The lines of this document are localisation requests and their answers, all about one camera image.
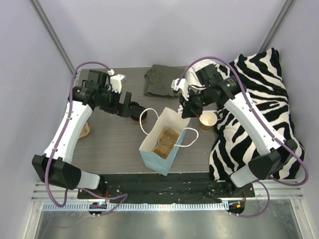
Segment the brown paper coffee cup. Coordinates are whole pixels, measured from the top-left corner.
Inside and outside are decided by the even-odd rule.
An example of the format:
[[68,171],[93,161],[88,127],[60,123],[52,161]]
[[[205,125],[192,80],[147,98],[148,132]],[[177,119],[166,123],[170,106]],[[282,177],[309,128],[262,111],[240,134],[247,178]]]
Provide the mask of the brown paper coffee cup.
[[141,119],[141,120],[135,120],[134,123],[137,125],[137,126],[144,126],[147,122],[147,119]]

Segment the brown cardboard cup carrier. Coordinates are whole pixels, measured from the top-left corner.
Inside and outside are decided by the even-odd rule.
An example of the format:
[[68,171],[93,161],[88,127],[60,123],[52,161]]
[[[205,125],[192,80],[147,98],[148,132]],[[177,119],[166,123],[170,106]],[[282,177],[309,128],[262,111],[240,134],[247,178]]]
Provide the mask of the brown cardboard cup carrier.
[[151,150],[151,152],[155,153],[162,159],[167,159],[168,155],[174,148],[177,140],[179,138],[179,134],[170,128],[164,128],[158,138],[155,147]]

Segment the light blue paper bag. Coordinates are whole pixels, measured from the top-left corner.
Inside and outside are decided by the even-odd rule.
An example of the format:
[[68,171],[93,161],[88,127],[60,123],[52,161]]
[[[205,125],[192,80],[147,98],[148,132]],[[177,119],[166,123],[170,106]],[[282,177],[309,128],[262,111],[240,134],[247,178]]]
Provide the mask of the light blue paper bag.
[[[148,169],[166,176],[178,150],[193,145],[199,133],[196,129],[188,127],[190,119],[183,119],[180,113],[170,108],[164,108],[162,113],[156,116],[157,120],[149,133],[144,130],[142,118],[139,118],[141,130],[146,135],[139,152]],[[187,130],[195,132],[195,138],[191,143],[183,145]]]

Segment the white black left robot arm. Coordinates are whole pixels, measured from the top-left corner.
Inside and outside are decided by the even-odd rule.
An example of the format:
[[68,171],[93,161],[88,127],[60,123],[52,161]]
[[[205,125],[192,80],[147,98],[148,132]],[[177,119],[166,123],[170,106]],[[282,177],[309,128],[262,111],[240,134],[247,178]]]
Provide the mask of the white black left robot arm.
[[68,190],[86,188],[96,199],[106,193],[101,176],[72,165],[73,153],[80,133],[95,108],[126,118],[130,116],[132,94],[126,92],[120,103],[122,83],[126,77],[112,71],[90,70],[81,85],[74,86],[65,115],[50,145],[42,155],[35,155],[32,166],[40,180]]

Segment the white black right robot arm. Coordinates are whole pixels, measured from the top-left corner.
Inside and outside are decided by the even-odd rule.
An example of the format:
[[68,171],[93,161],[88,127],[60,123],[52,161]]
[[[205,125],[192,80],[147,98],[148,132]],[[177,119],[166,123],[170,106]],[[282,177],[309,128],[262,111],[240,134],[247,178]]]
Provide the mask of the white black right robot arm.
[[217,103],[228,110],[248,133],[259,155],[226,177],[225,191],[229,196],[238,196],[249,183],[270,178],[296,155],[298,145],[293,139],[279,134],[261,114],[250,98],[238,74],[230,68],[233,76],[222,78],[215,65],[206,64],[196,72],[201,84],[190,84],[180,76],[172,81],[173,92],[181,92],[182,118],[199,118],[203,108]]

